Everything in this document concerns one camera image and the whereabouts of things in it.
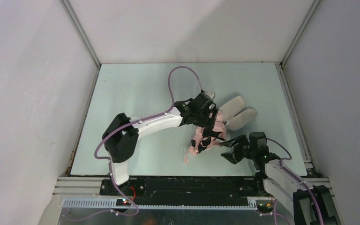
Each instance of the light blue table surface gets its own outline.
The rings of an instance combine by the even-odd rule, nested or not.
[[[299,175],[306,175],[300,146],[274,63],[158,63],[103,64],[98,75],[90,108],[71,169],[72,175],[106,175],[108,161],[97,160],[93,153],[101,136],[114,117],[145,116],[167,109],[171,99],[167,87],[170,70],[185,65],[199,75],[204,90],[216,93],[221,106],[237,95],[244,97],[247,107],[258,111],[255,120],[229,137],[263,131],[267,137],[283,144],[293,160],[286,164]],[[200,92],[194,75],[186,69],[173,73],[174,98],[186,100]],[[150,176],[252,176],[253,162],[247,159],[233,165],[220,156],[227,148],[213,147],[197,156],[184,155],[191,144],[195,126],[169,128],[144,137],[137,143],[129,160],[130,175]],[[268,142],[270,151],[280,157],[287,154]],[[98,153],[107,156],[102,147]]]

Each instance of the white wall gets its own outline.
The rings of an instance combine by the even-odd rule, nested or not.
[[[286,74],[345,224],[360,224],[360,1],[322,1]]]
[[[96,68],[58,0],[0,0],[0,225],[35,225]]]
[[[280,61],[313,0],[72,0],[102,63]]]

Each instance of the black mount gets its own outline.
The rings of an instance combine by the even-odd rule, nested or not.
[[[118,114],[104,132],[102,139],[129,122],[130,118],[125,113]],[[110,137],[104,143],[104,147],[110,153],[114,163],[122,163],[132,157],[136,149],[137,139],[139,139],[139,129],[129,126]]]
[[[218,108],[214,104],[213,99],[204,91],[201,91],[195,99],[178,101],[174,103],[174,106],[180,111],[180,116],[183,117],[180,126],[193,124],[207,130],[214,128]]]
[[[154,177],[131,176],[119,188],[136,204],[171,206],[246,206],[256,192],[253,177]],[[111,180],[101,183],[100,195],[118,196]]]
[[[324,186],[313,186],[314,194],[325,225],[339,225],[340,218],[329,189]],[[318,213],[311,195],[306,190],[293,193],[294,222],[298,225],[319,225]]]
[[[255,168],[265,175],[264,165],[271,160],[280,159],[280,157],[269,151],[264,132],[252,132],[249,134],[249,139],[250,142],[246,135],[240,135],[229,141],[221,142],[221,146],[232,149],[231,152],[223,153],[221,156],[232,164],[237,164],[244,158],[251,159]]]

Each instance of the ventilation grille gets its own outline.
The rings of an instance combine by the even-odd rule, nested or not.
[[[96,198],[66,198],[63,207],[73,208],[112,208],[115,207],[116,199]]]
[[[127,206],[116,206],[117,199],[97,199],[97,198],[65,198],[64,208],[127,208]],[[140,209],[176,209],[176,210],[255,210],[257,208],[255,200],[249,200],[248,206],[187,206],[187,205],[137,205]]]

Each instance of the wire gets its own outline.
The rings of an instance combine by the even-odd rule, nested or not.
[[[136,198],[136,191],[135,191],[135,188],[133,186],[130,186],[129,189],[132,189],[133,190],[133,198],[132,200],[134,200]]]
[[[317,214],[318,214],[318,219],[319,219],[319,223],[320,225],[324,225],[323,224],[323,217],[322,217],[322,213],[321,213],[321,210],[319,208],[319,205],[318,205],[318,201],[316,200],[313,192],[310,190],[310,188],[307,186],[307,184],[304,183],[303,179],[295,174],[294,172],[292,172],[286,165],[283,165],[283,160],[291,160],[292,159],[292,155],[289,153],[289,151],[284,147],[282,146],[280,143],[278,143],[277,141],[273,140],[273,139],[270,139],[270,138],[267,138],[267,140],[270,140],[274,143],[276,143],[277,145],[279,145],[283,150],[286,151],[286,153],[288,153],[289,155],[289,158],[281,158],[279,160],[279,166],[281,167],[281,169],[283,169],[285,172],[287,172],[291,177],[293,177],[295,180],[297,180],[297,182],[299,182],[305,189],[307,189],[308,193],[310,194],[311,196],[311,199],[313,200],[314,202],[314,205],[315,205],[315,208],[317,210]],[[274,203],[274,220],[275,220],[275,224],[277,224],[277,218],[276,218],[276,202]]]
[[[259,210],[256,210],[255,212],[256,212],[257,214],[259,214],[260,216],[272,216],[272,215],[273,215],[273,213],[261,213]],[[286,218],[284,215],[279,214],[279,213],[277,213],[276,215],[282,217],[282,218],[287,222],[288,225],[291,224],[291,223],[289,222],[288,218]]]
[[[175,70],[177,70],[177,69],[180,69],[180,68],[188,69],[189,71],[191,71],[191,72],[195,75],[196,79],[198,80],[198,83],[199,83],[199,86],[200,86],[200,88],[201,88],[201,91],[203,91],[203,89],[202,89],[202,84],[201,84],[201,80],[199,79],[198,74],[196,74],[196,72],[195,72],[193,69],[191,69],[190,67],[186,67],[186,66],[178,66],[178,67],[175,67],[175,68],[173,68],[173,69],[170,71],[169,76],[168,76],[168,88],[169,88],[170,97],[171,97],[171,99],[172,99],[172,105],[171,105],[171,106],[169,107],[169,109],[167,109],[166,111],[161,112],[161,113],[158,113],[158,114],[155,114],[155,115],[152,115],[152,116],[148,116],[148,117],[146,117],[146,118],[143,118],[142,120],[146,121],[146,120],[151,120],[151,119],[153,119],[153,118],[157,118],[157,117],[159,117],[159,116],[163,116],[165,113],[169,113],[169,112],[174,108],[174,102],[175,102],[175,101],[174,101],[174,96],[173,96],[173,92],[172,92],[172,87],[171,87],[171,84],[170,84],[170,79],[171,79],[171,77],[172,77],[173,72],[174,72]],[[109,170],[110,170],[110,179],[111,179],[111,181],[112,181],[112,184],[114,185],[114,187],[115,187],[115,189],[118,191],[118,193],[120,193],[124,198],[128,199],[128,200],[130,201],[131,205],[133,205],[133,206],[136,208],[136,213],[124,214],[124,213],[121,213],[121,212],[116,212],[117,215],[118,215],[118,214],[121,214],[121,215],[124,215],[124,216],[134,216],[134,215],[136,215],[136,214],[139,212],[139,208],[138,208],[137,205],[133,202],[133,199],[134,199],[134,198],[133,198],[133,199],[129,199],[129,198],[119,189],[118,185],[115,183],[115,179],[114,179],[114,176],[113,176],[113,168],[112,168],[112,166],[111,166],[111,158],[110,158],[110,157],[107,157],[107,156],[104,156],[104,157],[98,156],[98,151],[99,151],[99,149],[104,145],[104,143],[105,143],[108,139],[110,139],[114,134],[116,134],[117,132],[119,132],[119,131],[121,131],[121,130],[123,130],[123,129],[131,126],[131,125],[133,125],[133,124],[136,124],[136,123],[138,123],[138,122],[140,122],[140,121],[141,121],[141,119],[135,120],[135,121],[133,121],[133,122],[127,123],[127,124],[125,124],[125,125],[120,126],[120,127],[117,128],[117,129],[113,130],[111,133],[109,133],[109,134],[98,144],[98,146],[96,147],[96,150],[94,151],[94,157],[95,157],[96,159],[107,159],[107,160],[109,160],[109,162],[108,162],[108,168],[109,168]]]

